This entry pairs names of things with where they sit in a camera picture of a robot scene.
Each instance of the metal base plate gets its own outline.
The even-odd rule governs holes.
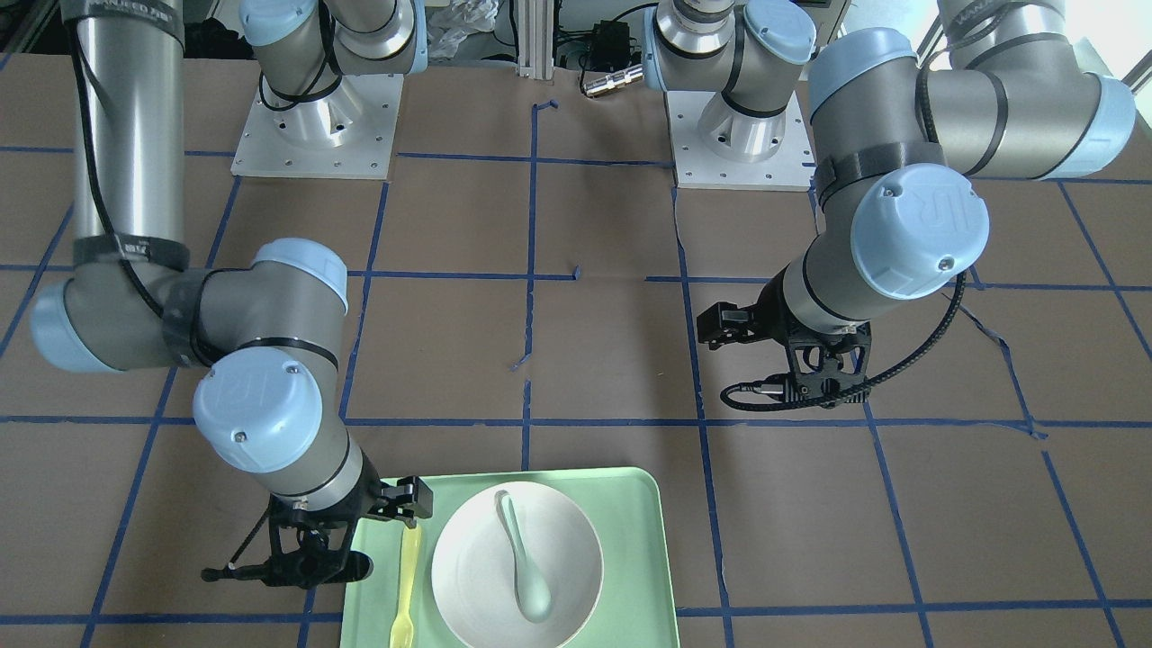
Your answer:
[[[346,76],[344,83],[351,83],[367,106],[369,122],[359,125],[362,130],[357,138],[334,149],[301,148],[280,135],[257,93],[236,145],[233,175],[387,180],[404,77],[399,74]]]
[[[796,95],[788,100],[788,121],[780,149],[761,163],[721,158],[700,140],[696,125],[713,95],[668,92],[668,130],[676,159],[676,186],[685,189],[808,191],[816,164]]]

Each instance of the robotic arm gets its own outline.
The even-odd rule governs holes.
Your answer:
[[[349,16],[367,12],[349,5]],[[399,5],[389,12],[402,13]],[[76,270],[35,306],[37,348],[71,371],[212,367],[196,391],[196,423],[225,461],[272,493],[260,519],[272,556],[236,567],[237,552],[205,580],[311,588],[366,577],[371,560],[350,550],[358,520],[415,525],[431,515],[432,493],[418,477],[381,482],[336,414],[343,262],[319,243],[282,239],[247,270],[189,270],[181,2],[68,0],[63,16],[79,93]],[[316,12],[308,16],[289,38],[318,37]],[[266,63],[272,88],[298,92],[293,74],[339,88],[326,67],[317,75],[314,65],[291,65]],[[296,530],[297,549],[283,551],[282,528]],[[338,529],[343,537],[329,547]]]
[[[774,339],[790,371],[725,390],[738,409],[857,402],[943,333],[964,270],[988,236],[965,176],[1075,178],[1123,149],[1135,103],[1121,82],[1082,74],[1062,0],[939,0],[953,70],[917,67],[886,29],[849,33],[810,71],[816,193],[827,231],[780,271],[757,303],[720,302],[697,318],[715,349]],[[955,279],[940,326],[903,362],[866,379],[869,321]],[[780,402],[750,404],[735,392]]]
[[[715,91],[698,129],[717,155],[765,160],[785,137],[785,110],[812,58],[816,25],[787,0],[661,0],[645,14],[644,80],[661,91]]]

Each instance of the blue tape grid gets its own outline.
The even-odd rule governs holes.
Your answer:
[[[0,70],[7,65],[10,59],[10,54],[0,59]],[[537,113],[539,110],[550,107],[550,104],[543,106],[533,106],[532,113],[532,156],[514,157],[514,156],[456,156],[456,155],[437,155],[437,153],[399,153],[400,157],[408,158],[429,158],[429,159],[456,159],[456,160],[473,160],[473,161],[509,161],[509,163],[529,163],[533,168],[533,179],[531,182],[532,201],[530,208],[530,229],[532,231],[530,238],[530,247],[535,243],[535,169],[539,164],[573,164],[573,165],[592,165],[592,166],[654,166],[661,168],[670,168],[672,164],[667,161],[652,161],[652,160],[624,160],[624,161],[611,161],[611,160],[578,160],[578,159],[564,159],[564,158],[540,158],[537,156]],[[0,146],[0,152],[23,152],[23,153],[71,153],[71,149],[66,148],[38,148],[38,146]],[[230,151],[185,151],[188,156],[200,156],[200,157],[232,157],[234,153]],[[1124,300],[1126,293],[1145,293],[1152,292],[1152,286],[1124,286],[1117,285],[1107,265],[1104,262],[1102,256],[1097,249],[1094,241],[1092,240],[1087,227],[1084,225],[1075,203],[1068,195],[1066,184],[1070,183],[1102,183],[1102,184],[1138,184],[1149,186],[1152,181],[1144,180],[1099,180],[1099,179],[1077,179],[1077,180],[1062,180],[1056,182],[1068,202],[1069,209],[1073,212],[1082,233],[1084,234],[1085,241],[1092,249],[1093,255],[1097,258],[1105,277],[1108,281],[1106,286],[1077,286],[1077,285],[1038,285],[1038,284],[984,284],[980,281],[979,276],[973,269],[973,281],[972,285],[976,289],[1015,289],[1015,291],[1097,291],[1097,292],[1113,292],[1116,295],[1122,309],[1124,310],[1129,323],[1132,325],[1137,338],[1140,340],[1145,352],[1152,357],[1152,352],[1149,349],[1149,344],[1144,337],[1143,331],[1136,323],[1131,315],[1130,309]],[[211,266],[215,259],[219,251],[220,242],[228,226],[228,219],[230,217],[232,208],[235,203],[236,195],[241,186],[241,180],[237,178],[234,181],[232,191],[228,197],[227,206],[225,213],[221,218],[220,226],[217,231],[215,239],[213,240],[212,248],[210,250],[206,265]],[[1085,568],[1087,570],[1090,578],[1093,583],[1093,588],[1097,593],[1096,600],[1052,600],[1052,601],[991,601],[991,602],[958,602],[958,603],[925,603],[922,596],[918,594],[919,587],[916,580],[915,566],[912,564],[911,551],[908,548],[907,537],[903,533],[903,525],[900,519],[899,505],[896,503],[895,488],[892,484],[890,475],[888,474],[887,460],[884,455],[882,443],[879,437],[879,428],[882,427],[904,427],[904,425],[1005,425],[1015,429],[1028,430],[1029,416],[1026,410],[1026,404],[1023,401],[1023,393],[1018,392],[1022,401],[1022,406],[1025,408],[1025,419],[1022,421],[993,421],[993,420],[952,420],[952,419],[876,419],[872,415],[871,408],[865,407],[866,419],[864,420],[848,420],[848,421],[801,421],[801,420],[717,420],[707,419],[704,413],[703,398],[700,394],[702,385],[699,379],[699,363],[696,353],[695,345],[695,331],[694,331],[694,314],[691,307],[691,297],[689,293],[689,286],[691,284],[706,284],[706,282],[749,282],[749,284],[763,284],[767,278],[760,277],[691,277],[688,273],[687,259],[683,248],[677,246],[681,262],[681,272],[679,277],[650,277],[650,281],[666,281],[666,282],[680,282],[682,293],[684,296],[685,306],[685,325],[689,336],[690,344],[690,357],[692,361],[692,374],[694,374],[694,386],[697,390],[697,417],[695,420],[641,420],[641,419],[590,419],[590,420],[575,420],[575,419],[533,419],[530,410],[530,399],[531,399],[531,384],[525,380],[524,386],[524,408],[523,415],[520,420],[463,420],[463,419],[446,419],[446,420],[434,420],[434,419],[348,419],[347,417],[347,404],[348,398],[351,392],[353,379],[355,375],[356,355],[359,347],[361,337],[363,333],[364,324],[364,311],[366,310],[369,293],[371,289],[371,281],[376,277],[406,277],[406,278],[427,278],[427,279],[477,279],[477,280],[526,280],[529,282],[535,282],[536,280],[550,280],[550,281],[566,281],[575,280],[576,277],[573,276],[558,276],[558,274],[536,274],[535,273],[535,249],[530,253],[529,268],[525,274],[499,274],[499,273],[435,273],[435,272],[387,272],[377,271],[373,269],[374,257],[378,250],[380,231],[384,221],[385,203],[387,198],[388,186],[385,183],[381,189],[380,206],[377,214],[376,228],[372,236],[371,253],[369,257],[367,268],[364,271],[353,271],[349,274],[353,277],[364,278],[364,289],[362,294],[362,314],[361,321],[358,322],[356,341],[353,347],[353,353],[350,354],[348,362],[348,375],[346,377],[344,390],[341,398],[341,415],[346,417],[348,424],[350,425],[522,425],[524,430],[524,439],[522,446],[522,466],[528,467],[529,457],[529,429],[530,425],[541,425],[541,427],[627,427],[627,425],[672,425],[672,427],[696,427],[700,432],[700,444],[702,444],[702,461],[704,462],[705,473],[705,488],[708,497],[708,512],[710,512],[710,527],[713,535],[713,549],[714,549],[714,560],[717,563],[717,577],[718,585],[720,588],[720,608],[680,608],[677,609],[677,615],[681,617],[720,617],[725,623],[725,639],[726,646],[733,647],[735,645],[733,633],[732,633],[732,618],[735,617],[749,617],[749,616],[813,616],[813,615],[873,615],[873,613],[916,613],[922,621],[922,628],[924,631],[925,643],[927,646],[932,645],[931,631],[927,626],[926,613],[930,612],[965,612],[965,611],[990,611],[990,610],[1063,610],[1063,609],[1101,609],[1104,610],[1109,627],[1113,632],[1114,639],[1117,647],[1124,646],[1123,639],[1120,635],[1119,627],[1116,625],[1115,618],[1112,610],[1115,609],[1152,609],[1152,600],[1109,600],[1107,598],[1102,586],[1100,583],[1099,577],[1096,573],[1094,566],[1092,564],[1091,556],[1089,553],[1086,543],[1083,535],[1079,532],[1079,527],[1073,514],[1071,507],[1068,504],[1067,497],[1063,492],[1063,487],[1060,483],[1060,479],[1056,474],[1055,466],[1052,462],[1051,457],[1047,451],[1041,452],[1045,465],[1048,469],[1049,476],[1053,481],[1053,487],[1060,498],[1061,506],[1068,520],[1069,527],[1073,530],[1074,537],[1076,540],[1077,547],[1081,551],[1082,558],[1085,563]],[[673,204],[675,208],[675,196],[673,198]],[[13,333],[18,326],[28,306],[30,304],[31,297],[35,294],[40,279],[45,272],[68,272],[70,268],[61,265],[50,265],[47,261],[52,257],[55,247],[59,244],[63,232],[67,228],[68,220],[70,219],[70,212],[65,216],[58,231],[55,232],[52,241],[50,242],[48,249],[41,257],[41,261],[37,265],[31,264],[5,264],[0,265],[0,271],[20,271],[20,272],[32,272],[32,279],[30,281],[29,288],[25,292],[24,299],[22,300],[13,321],[5,333],[2,340],[0,340],[0,356],[2,356],[8,344],[12,340]],[[813,225],[817,225],[816,211],[813,208]],[[531,312],[531,288],[529,289],[529,314]],[[531,348],[531,323],[530,319],[526,322],[525,326],[525,348],[530,351]],[[26,422],[26,423],[61,423],[61,422],[74,422],[74,423],[93,423],[93,424],[149,424],[149,435],[146,437],[144,447],[141,451],[141,457],[137,464],[137,470],[134,476],[132,485],[129,490],[129,496],[124,504],[124,510],[121,517],[120,525],[118,527],[118,533],[113,542],[112,550],[109,551],[108,562],[105,567],[105,572],[101,578],[100,587],[97,592],[96,600],[93,601],[92,610],[89,615],[6,615],[0,616],[0,625],[84,625],[84,639],[82,640],[82,646],[86,647],[91,642],[92,632],[97,625],[105,624],[196,624],[196,623],[289,623],[300,624],[300,634],[297,640],[297,646],[303,647],[308,642],[309,627],[312,623],[339,623],[341,620],[341,615],[339,612],[313,612],[314,606],[314,592],[309,593],[305,596],[304,606],[301,613],[280,613],[280,615],[266,615],[266,613],[253,613],[253,615],[232,615],[232,613],[207,613],[207,615],[105,615],[101,612],[104,597],[107,594],[107,587],[111,583],[111,579],[115,568],[116,559],[119,558],[119,551],[122,547],[123,536],[127,532],[128,523],[131,518],[132,508],[136,502],[136,497],[139,491],[139,485],[143,480],[144,470],[147,466],[147,459],[151,454],[151,449],[156,439],[157,431],[160,425],[167,424],[191,424],[192,421],[182,417],[166,417],[162,415],[164,409],[167,405],[167,399],[172,391],[172,385],[175,379],[175,370],[168,372],[165,382],[164,390],[161,392],[160,400],[157,405],[156,413],[153,416],[36,416],[36,415],[0,415],[0,422]],[[1107,429],[1107,428],[1122,428],[1122,429],[1152,429],[1152,421],[1061,421],[1061,420],[1039,420],[1034,422],[1040,427],[1064,427],[1064,428],[1081,428],[1081,429]],[[751,425],[751,427],[866,427],[873,435],[873,440],[877,449],[877,459],[881,466],[881,474],[885,477],[885,487],[888,491],[889,505],[893,511],[894,523],[897,527],[897,536],[901,538],[901,549],[905,556],[905,566],[909,572],[909,582],[914,592],[912,604],[867,604],[867,605],[810,605],[810,606],[732,606],[728,602],[727,589],[722,578],[722,545],[720,541],[719,530],[719,519],[715,507],[715,495],[712,484],[712,468],[708,454],[708,439],[707,429],[710,427],[732,427],[732,425]]]
[[[704,385],[700,380],[700,357],[696,345],[696,314],[692,310],[692,294],[688,281],[688,255],[680,240],[676,206],[679,191],[672,188],[672,217],[676,226],[676,256],[680,263],[680,292],[684,300],[684,326],[688,332],[688,355],[692,366],[692,393],[696,398],[696,429],[700,437],[700,461],[704,468],[704,495],[708,503],[708,529],[712,532],[712,559],[717,570],[717,585],[720,589],[720,618],[723,624],[726,648],[735,648],[736,638],[733,633],[732,615],[728,600],[728,585],[725,582],[723,541],[720,537],[720,518],[717,511],[715,484],[712,480],[712,451],[708,443],[707,415],[704,412]]]

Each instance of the cable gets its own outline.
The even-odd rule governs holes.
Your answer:
[[[889,369],[879,374],[878,376],[873,376],[872,378],[869,378],[863,383],[859,383],[857,385],[854,385],[844,391],[836,392],[834,394],[812,397],[812,398],[806,398],[804,400],[795,400],[791,402],[771,402],[771,404],[741,402],[738,400],[733,399],[732,398],[733,393],[749,392],[752,391],[753,385],[758,386],[757,383],[736,383],[735,385],[728,385],[727,387],[723,389],[723,391],[720,392],[720,400],[723,401],[723,404],[727,405],[728,407],[732,407],[733,409],[740,409],[742,412],[786,412],[790,409],[803,409],[806,407],[833,405],[842,400],[852,398],[857,394],[864,393],[871,390],[872,387],[887,382],[888,379],[895,377],[897,374],[901,374],[902,371],[915,364],[916,361],[923,357],[924,354],[929,352],[929,349],[935,346],[935,344],[940,341],[940,338],[942,338],[943,334],[948,331],[948,326],[952,325],[953,318],[956,317],[956,312],[960,310],[960,302],[961,300],[964,299],[964,282],[967,273],[968,271],[965,270],[956,276],[956,288],[952,293],[952,301],[948,303],[948,310],[945,311],[943,317],[940,319],[940,323],[937,324],[937,327],[932,331],[929,338],[924,340],[924,342],[920,346],[916,347],[916,351],[908,354],[907,357],[904,357],[896,364],[893,364]]]
[[[516,29],[516,0],[508,0],[508,24],[511,25],[511,46],[516,48],[516,60],[520,61],[520,31]]]
[[[971,36],[962,38],[961,40],[952,45],[948,45],[943,50],[933,52],[932,55],[924,61],[924,65],[920,66],[919,71],[916,74],[916,105],[920,112],[920,121],[924,128],[924,136],[927,137],[929,142],[932,142],[934,144],[940,143],[939,134],[937,133],[935,128],[935,120],[932,119],[932,105],[931,101],[929,100],[929,71],[930,71],[929,68],[932,67],[932,62],[937,60],[937,56],[943,54],[945,52],[952,52],[954,50],[968,47],[969,45],[972,45],[973,43],[982,40],[987,35],[995,31],[995,29],[1000,27],[1000,23],[1003,22],[1003,20],[1008,16],[1010,12],[1028,5],[1039,5],[1039,2],[1029,2],[1021,0],[1006,3],[1003,7],[996,9],[994,14],[992,14],[991,22],[988,22],[988,24],[985,25],[980,31],[977,31]]]
[[[645,2],[643,5],[637,5],[637,6],[632,7],[631,9],[628,9],[627,12],[624,12],[624,13],[620,14],[619,16],[612,18],[608,22],[619,22],[620,18],[627,16],[628,14],[631,14],[632,12],[639,12],[641,9],[647,9],[649,7],[655,7],[657,5],[659,5],[659,2]]]
[[[65,28],[68,31],[73,74],[76,76],[76,91],[79,96],[79,125],[84,146],[84,167],[88,172],[88,187],[92,194],[92,204],[96,206],[96,214],[100,219],[100,227],[104,229],[104,234],[112,238],[113,242],[116,243],[116,251],[120,253],[120,268],[124,271],[128,282],[132,285],[136,294],[147,304],[149,309],[157,317],[162,318],[164,307],[149,293],[147,287],[144,286],[144,281],[136,273],[136,269],[128,261],[123,241],[116,234],[116,229],[112,224],[112,217],[108,216],[108,206],[104,203],[104,194],[100,191],[100,180],[96,173],[96,143],[92,137],[92,106],[89,104],[88,80],[84,74],[85,69],[91,70],[91,66],[84,55],[84,48],[79,42],[79,21],[81,18],[68,21]]]
[[[320,82],[320,77],[324,76],[324,69],[327,68],[335,58],[335,50],[332,46],[332,39],[335,36],[335,30],[336,30],[336,21],[328,14],[328,9],[323,2],[320,3],[320,20],[327,22],[327,32],[325,35],[325,38],[321,38],[321,42],[324,43],[324,58],[320,59],[320,67],[316,69],[316,76],[312,77],[312,82],[309,83],[308,86],[304,88],[304,91],[301,92],[300,95],[291,95],[285,98],[285,96],[276,92],[278,97],[285,98],[285,100],[289,101],[287,106],[276,107],[270,104],[267,98],[265,98],[264,96],[264,69],[262,68],[260,78],[257,80],[256,82],[256,89],[260,95],[260,103],[264,104],[264,107],[268,108],[274,113],[282,113],[286,111],[290,111],[296,106],[298,106],[305,97],[311,95],[312,90],[316,89],[316,84]],[[325,25],[321,25],[320,29],[325,29]],[[273,89],[271,84],[268,84],[268,89],[275,92],[275,89]]]

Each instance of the light green spoon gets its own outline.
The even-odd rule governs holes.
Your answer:
[[[516,508],[507,490],[497,492],[497,512],[500,513],[500,521],[508,532],[516,564],[516,605],[525,619],[533,624],[543,623],[552,613],[552,592],[548,590],[548,583],[544,580],[540,568],[524,549],[524,538],[516,521]]]

